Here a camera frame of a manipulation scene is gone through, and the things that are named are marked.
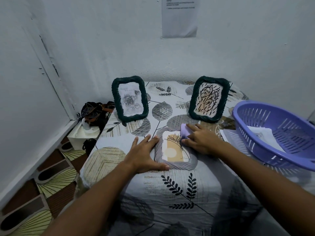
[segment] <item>tissue box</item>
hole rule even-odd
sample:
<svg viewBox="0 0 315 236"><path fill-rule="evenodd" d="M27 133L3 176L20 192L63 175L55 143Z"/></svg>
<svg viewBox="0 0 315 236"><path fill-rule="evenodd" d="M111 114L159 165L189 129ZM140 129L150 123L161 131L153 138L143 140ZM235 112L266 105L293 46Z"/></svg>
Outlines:
<svg viewBox="0 0 315 236"><path fill-rule="evenodd" d="M79 122L67 136L74 150L82 150L85 140L94 138L97 140L100 134L99 127L91 127L90 130L84 130L82 123Z"/></svg>

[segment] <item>plastic basket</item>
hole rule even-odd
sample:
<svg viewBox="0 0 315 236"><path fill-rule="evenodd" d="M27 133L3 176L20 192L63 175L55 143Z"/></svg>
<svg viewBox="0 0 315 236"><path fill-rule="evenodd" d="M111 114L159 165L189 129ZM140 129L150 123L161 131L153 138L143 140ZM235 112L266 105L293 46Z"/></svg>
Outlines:
<svg viewBox="0 0 315 236"><path fill-rule="evenodd" d="M275 167L315 171L315 127L306 120L282 108L250 100L239 102L232 115L246 147L260 160ZM285 152L260 140L247 126L270 128Z"/></svg>

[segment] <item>dark green picture frame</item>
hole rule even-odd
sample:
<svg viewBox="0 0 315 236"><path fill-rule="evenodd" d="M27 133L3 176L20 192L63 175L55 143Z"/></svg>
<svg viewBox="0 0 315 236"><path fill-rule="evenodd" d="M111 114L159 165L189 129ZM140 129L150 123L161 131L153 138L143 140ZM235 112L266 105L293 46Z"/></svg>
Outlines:
<svg viewBox="0 0 315 236"><path fill-rule="evenodd" d="M200 88L200 85L202 85L202 83L204 82L211 83L211 84L219 84L223 87L222 92L221 92L221 99L219 100L217 112L214 117L202 116L194 112L197 98L199 96L199 88ZM227 81L226 79L211 78L211 77L206 77L206 76L200 77L195 83L192 96L191 96L190 107L188 110L188 113L191 116L191 118L196 119L196 120L202 120L204 122L209 122L209 123L215 123L219 121L222 117L222 114L225 108L229 90L230 90L230 84L229 84L229 81Z"/></svg>
<svg viewBox="0 0 315 236"><path fill-rule="evenodd" d="M120 95L118 93L118 88L119 88L120 84L127 84L130 82L136 82L139 84L139 89L141 92L141 102L143 105L143 112L142 112L142 114L136 114L136 115L133 115L131 117L127 117L127 116L124 116L124 110L121 106L121 102L120 102L121 98L120 98ZM144 81L139 76L114 79L114 81L112 83L112 94L114 96L114 102L115 102L115 107L117 110L117 115L121 121L127 123L127 122L131 122L131 121L144 119L147 117L147 115L149 113L149 106L148 106L146 87L144 86Z"/></svg>

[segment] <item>hand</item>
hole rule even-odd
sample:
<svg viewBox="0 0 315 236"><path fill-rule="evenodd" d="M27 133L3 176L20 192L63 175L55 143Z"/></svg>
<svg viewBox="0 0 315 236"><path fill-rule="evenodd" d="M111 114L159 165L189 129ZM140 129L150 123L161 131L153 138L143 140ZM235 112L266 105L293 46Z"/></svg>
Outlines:
<svg viewBox="0 0 315 236"><path fill-rule="evenodd" d="M150 157L150 152L154 145L159 141L155 136L150 141L151 135L147 135L138 145L138 137L134 139L129 153L124 159L124 163L130 165L135 173L144 173L149 170L169 170L165 163L157 163Z"/></svg>
<svg viewBox="0 0 315 236"><path fill-rule="evenodd" d="M200 124L191 125L186 124L193 133L188 136L190 139L183 139L182 143L191 147L201 154L205 155L218 155L225 147L225 142L218 136L207 129L204 129Z"/></svg>

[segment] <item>floor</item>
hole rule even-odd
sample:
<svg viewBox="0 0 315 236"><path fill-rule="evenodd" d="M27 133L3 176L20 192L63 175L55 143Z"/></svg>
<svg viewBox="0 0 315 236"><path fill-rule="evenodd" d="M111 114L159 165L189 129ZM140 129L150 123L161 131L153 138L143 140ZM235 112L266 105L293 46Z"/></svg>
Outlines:
<svg viewBox="0 0 315 236"><path fill-rule="evenodd" d="M2 209L0 235L40 235L73 199L86 159L85 151L56 149Z"/></svg>

